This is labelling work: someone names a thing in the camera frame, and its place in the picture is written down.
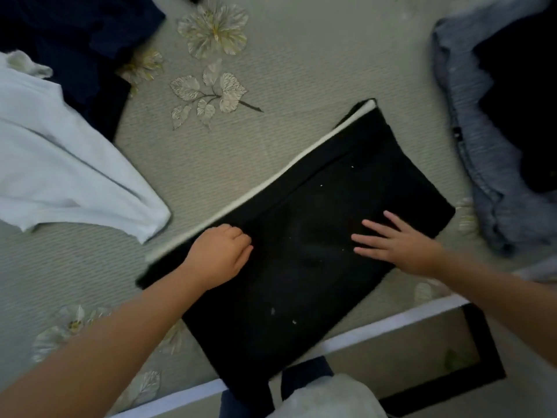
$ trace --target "black border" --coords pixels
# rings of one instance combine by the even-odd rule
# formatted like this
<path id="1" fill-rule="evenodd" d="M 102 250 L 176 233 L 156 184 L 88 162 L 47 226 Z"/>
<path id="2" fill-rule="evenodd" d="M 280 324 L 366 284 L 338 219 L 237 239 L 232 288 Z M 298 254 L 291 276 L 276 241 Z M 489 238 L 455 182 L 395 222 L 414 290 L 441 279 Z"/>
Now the black border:
<path id="1" fill-rule="evenodd" d="M 480 361 L 468 368 L 380 399 L 379 402 L 387 414 L 402 417 L 506 378 L 484 313 L 473 304 L 464 305 L 462 312 L 472 333 Z"/>

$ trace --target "dark blue pants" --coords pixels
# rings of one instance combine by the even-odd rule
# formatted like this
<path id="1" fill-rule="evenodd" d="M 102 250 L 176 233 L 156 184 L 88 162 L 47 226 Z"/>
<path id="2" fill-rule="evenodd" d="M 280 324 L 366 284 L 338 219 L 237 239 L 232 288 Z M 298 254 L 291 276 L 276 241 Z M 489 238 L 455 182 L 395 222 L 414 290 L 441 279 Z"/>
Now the dark blue pants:
<path id="1" fill-rule="evenodd" d="M 322 356 L 287 368 L 282 371 L 282 400 L 288 399 L 295 390 L 305 387 L 313 380 L 332 375 L 331 367 Z M 220 398 L 219 418 L 265 418 L 275 410 L 268 384 L 262 386 L 261 390 L 254 391 L 254 399 L 257 399 L 256 408 L 240 403 L 230 390 L 225 391 Z"/>

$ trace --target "hand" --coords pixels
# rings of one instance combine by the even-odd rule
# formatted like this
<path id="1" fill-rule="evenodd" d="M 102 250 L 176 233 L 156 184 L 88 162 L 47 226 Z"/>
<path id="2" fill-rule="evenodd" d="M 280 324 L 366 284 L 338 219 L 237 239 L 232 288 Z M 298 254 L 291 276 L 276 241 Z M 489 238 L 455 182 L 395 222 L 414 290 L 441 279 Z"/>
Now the hand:
<path id="1" fill-rule="evenodd" d="M 446 251 L 438 242 L 414 230 L 393 213 L 385 211 L 386 218 L 400 230 L 364 220 L 362 224 L 384 237 L 352 235 L 352 240 L 372 248 L 354 248 L 354 252 L 376 260 L 393 263 L 405 273 L 432 276 Z"/>
<path id="2" fill-rule="evenodd" d="M 215 288 L 236 277 L 254 249 L 251 238 L 238 227 L 221 224 L 201 233 L 180 266 L 204 290 Z"/>

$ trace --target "person's left hand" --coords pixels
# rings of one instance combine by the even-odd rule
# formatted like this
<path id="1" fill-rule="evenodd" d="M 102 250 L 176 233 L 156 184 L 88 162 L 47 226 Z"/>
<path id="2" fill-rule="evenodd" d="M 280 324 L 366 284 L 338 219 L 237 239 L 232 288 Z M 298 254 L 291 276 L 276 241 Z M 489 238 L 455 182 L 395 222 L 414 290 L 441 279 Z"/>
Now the person's left hand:
<path id="1" fill-rule="evenodd" d="M 236 277 L 253 249 L 251 238 L 241 229 L 221 224 L 201 233 L 180 268 L 209 290 Z"/>

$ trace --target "person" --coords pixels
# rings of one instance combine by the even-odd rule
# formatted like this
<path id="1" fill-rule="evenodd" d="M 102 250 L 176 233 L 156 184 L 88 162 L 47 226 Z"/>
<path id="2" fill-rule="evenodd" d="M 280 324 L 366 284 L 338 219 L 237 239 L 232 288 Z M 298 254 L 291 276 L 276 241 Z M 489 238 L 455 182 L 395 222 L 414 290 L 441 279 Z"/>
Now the person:
<path id="1" fill-rule="evenodd" d="M 442 281 L 557 365 L 557 294 L 450 253 L 394 214 L 384 214 L 394 227 L 364 220 L 379 236 L 352 235 L 362 245 L 354 248 L 356 254 Z M 235 277 L 253 249 L 249 236 L 237 227 L 207 229 L 175 271 L 0 393 L 2 417 L 105 416 L 171 326 L 205 291 Z M 324 358 L 287 369 L 283 379 L 288 382 L 282 393 L 286 401 L 272 418 L 386 416 L 367 387 L 347 376 L 332 377 Z M 222 396 L 220 416 L 254 417 L 230 392 Z"/>

